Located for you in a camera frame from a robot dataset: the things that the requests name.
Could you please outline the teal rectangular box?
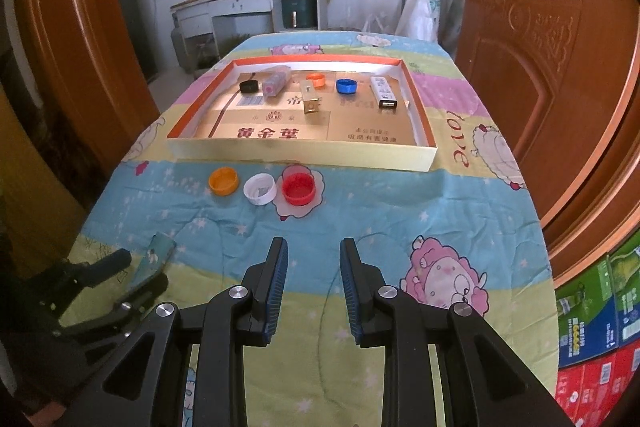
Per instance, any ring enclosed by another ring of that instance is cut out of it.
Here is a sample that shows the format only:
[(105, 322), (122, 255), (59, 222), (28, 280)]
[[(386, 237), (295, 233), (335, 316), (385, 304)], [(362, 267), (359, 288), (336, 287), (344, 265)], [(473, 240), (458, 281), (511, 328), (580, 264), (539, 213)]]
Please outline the teal rectangular box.
[(160, 274), (175, 248), (176, 242), (170, 236), (156, 233), (146, 248), (136, 271), (134, 271), (128, 289), (133, 291)]

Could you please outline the red bottle cap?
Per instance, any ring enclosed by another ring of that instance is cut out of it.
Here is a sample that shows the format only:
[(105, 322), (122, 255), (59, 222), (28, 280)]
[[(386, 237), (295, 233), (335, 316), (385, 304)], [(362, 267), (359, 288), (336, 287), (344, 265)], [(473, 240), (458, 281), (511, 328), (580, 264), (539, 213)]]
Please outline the red bottle cap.
[(308, 172), (296, 172), (282, 182), (284, 199), (292, 206), (308, 205), (316, 195), (316, 181)]

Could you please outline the black bottle cap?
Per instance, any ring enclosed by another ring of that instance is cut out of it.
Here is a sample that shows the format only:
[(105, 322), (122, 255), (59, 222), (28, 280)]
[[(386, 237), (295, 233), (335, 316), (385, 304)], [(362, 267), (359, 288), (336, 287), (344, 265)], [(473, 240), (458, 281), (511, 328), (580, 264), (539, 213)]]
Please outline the black bottle cap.
[(254, 79), (244, 80), (240, 82), (239, 89), (243, 94), (252, 94), (259, 91), (259, 84)]

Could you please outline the clear floral rectangular box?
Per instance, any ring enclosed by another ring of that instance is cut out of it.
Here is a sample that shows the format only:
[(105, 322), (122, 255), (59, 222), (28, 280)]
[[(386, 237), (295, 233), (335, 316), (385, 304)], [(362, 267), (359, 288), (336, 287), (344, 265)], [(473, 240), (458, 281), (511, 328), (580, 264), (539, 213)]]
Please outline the clear floral rectangular box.
[(265, 98), (275, 98), (291, 79), (292, 69), (288, 66), (274, 66), (265, 70), (266, 77), (262, 80), (262, 95)]

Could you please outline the gold rectangular box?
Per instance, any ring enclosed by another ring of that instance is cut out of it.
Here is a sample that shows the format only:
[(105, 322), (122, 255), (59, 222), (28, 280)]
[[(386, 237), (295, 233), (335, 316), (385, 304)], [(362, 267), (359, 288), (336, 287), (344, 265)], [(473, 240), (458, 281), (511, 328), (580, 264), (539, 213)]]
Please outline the gold rectangular box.
[(299, 81), (300, 97), (303, 102), (305, 114), (318, 113), (320, 108), (320, 98), (316, 88), (307, 79)]

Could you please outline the large orange bottle cap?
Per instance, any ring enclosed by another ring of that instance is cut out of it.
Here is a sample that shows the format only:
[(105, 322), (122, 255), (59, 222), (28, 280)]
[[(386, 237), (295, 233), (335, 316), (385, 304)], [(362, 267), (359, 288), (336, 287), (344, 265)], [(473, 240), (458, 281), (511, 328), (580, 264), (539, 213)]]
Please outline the large orange bottle cap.
[(309, 80), (316, 89), (322, 89), (326, 85), (326, 75), (320, 74), (320, 72), (311, 72), (306, 76), (306, 79)]

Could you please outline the blue bottle cap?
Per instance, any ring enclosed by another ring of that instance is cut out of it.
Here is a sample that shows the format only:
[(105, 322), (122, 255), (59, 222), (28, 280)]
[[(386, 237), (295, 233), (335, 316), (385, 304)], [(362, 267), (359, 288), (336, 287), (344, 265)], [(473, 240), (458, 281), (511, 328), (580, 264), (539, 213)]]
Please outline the blue bottle cap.
[(357, 92), (358, 82), (349, 78), (340, 78), (335, 81), (335, 89), (338, 94), (352, 95)]

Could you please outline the white cartoon rectangular box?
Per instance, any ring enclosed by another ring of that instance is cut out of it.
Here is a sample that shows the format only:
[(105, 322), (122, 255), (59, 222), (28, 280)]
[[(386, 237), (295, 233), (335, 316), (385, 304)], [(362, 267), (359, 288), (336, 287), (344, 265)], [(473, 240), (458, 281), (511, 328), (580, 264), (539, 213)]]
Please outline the white cartoon rectangular box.
[(370, 78), (370, 87), (378, 103), (379, 109), (396, 109), (398, 101), (394, 95), (394, 91), (390, 84), (383, 76), (372, 76)]

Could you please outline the small orange bottle cap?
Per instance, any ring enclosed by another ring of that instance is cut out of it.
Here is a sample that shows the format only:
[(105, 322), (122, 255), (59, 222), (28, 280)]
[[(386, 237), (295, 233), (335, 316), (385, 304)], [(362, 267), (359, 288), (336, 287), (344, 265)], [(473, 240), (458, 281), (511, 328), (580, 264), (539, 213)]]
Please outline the small orange bottle cap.
[(208, 186), (214, 195), (226, 197), (234, 193), (240, 185), (238, 172), (232, 167), (220, 167), (208, 178)]

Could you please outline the colourful cartoon bed sheet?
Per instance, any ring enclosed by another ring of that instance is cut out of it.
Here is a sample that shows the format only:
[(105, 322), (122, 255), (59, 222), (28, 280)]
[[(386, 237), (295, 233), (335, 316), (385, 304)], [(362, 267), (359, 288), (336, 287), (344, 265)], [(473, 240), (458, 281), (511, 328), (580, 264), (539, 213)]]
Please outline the colourful cartoon bed sheet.
[(70, 251), (96, 261), (118, 248), (145, 254), (158, 233), (176, 244), (166, 299), (206, 303), (288, 242), (288, 274), (273, 342), (245, 352), (253, 426), (376, 426), (384, 353), (362, 350), (348, 327), (338, 265), (342, 239), (387, 283), (412, 289), (427, 262), (457, 261), (473, 305), (548, 388), (558, 376), (558, 319), (544, 236), (502, 134), (471, 85), (437, 44), (346, 31), (264, 35), (234, 57), (361, 54), (398, 57), (419, 88), (437, 143), (426, 173), (314, 167), (320, 193), (305, 208), (215, 196), (213, 164), (171, 156), (166, 138), (206, 87), (199, 79), (139, 136)]

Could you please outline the shallow orange cardboard tray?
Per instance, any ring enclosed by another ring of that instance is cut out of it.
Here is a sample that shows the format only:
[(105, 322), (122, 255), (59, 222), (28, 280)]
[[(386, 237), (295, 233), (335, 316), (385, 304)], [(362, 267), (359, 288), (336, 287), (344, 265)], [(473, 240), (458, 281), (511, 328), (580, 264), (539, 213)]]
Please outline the shallow orange cardboard tray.
[(435, 135), (400, 58), (303, 54), (231, 60), (168, 132), (177, 158), (427, 172)]

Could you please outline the grey kitchen counter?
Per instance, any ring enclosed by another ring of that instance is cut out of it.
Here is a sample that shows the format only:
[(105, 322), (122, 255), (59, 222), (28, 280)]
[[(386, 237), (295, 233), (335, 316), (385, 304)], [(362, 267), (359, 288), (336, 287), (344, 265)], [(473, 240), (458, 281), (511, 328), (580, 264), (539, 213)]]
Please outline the grey kitchen counter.
[(283, 26), (281, 0), (190, 0), (174, 5), (174, 33), (181, 39), (176, 52), (190, 72), (213, 65), (247, 38), (329, 27), (329, 0), (317, 0), (317, 25), (288, 29)]

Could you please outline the dark green cabinet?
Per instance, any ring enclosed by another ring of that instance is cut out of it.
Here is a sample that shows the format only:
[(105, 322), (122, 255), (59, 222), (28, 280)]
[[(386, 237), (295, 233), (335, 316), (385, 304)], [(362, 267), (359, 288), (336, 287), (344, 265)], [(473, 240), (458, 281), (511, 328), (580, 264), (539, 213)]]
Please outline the dark green cabinet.
[(144, 27), (139, 2), (138, 0), (119, 0), (119, 3), (142, 74), (147, 82), (151, 82), (157, 74), (157, 66)]

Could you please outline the dark green air fryer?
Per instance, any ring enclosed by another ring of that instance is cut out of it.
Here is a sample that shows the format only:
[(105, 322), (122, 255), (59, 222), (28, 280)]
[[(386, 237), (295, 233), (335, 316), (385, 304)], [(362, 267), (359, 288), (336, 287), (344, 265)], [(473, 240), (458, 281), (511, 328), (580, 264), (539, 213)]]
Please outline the dark green air fryer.
[(317, 0), (281, 0), (283, 26), (288, 29), (317, 25)]

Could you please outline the white plastic bag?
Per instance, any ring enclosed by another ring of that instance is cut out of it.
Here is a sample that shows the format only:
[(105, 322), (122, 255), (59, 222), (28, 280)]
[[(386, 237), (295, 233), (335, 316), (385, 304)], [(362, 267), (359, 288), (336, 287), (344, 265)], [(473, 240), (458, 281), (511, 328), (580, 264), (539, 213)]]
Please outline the white plastic bag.
[(436, 43), (442, 0), (405, 0), (394, 30), (385, 29), (382, 20), (374, 14), (366, 19), (362, 31), (365, 34), (385, 34), (425, 42)]

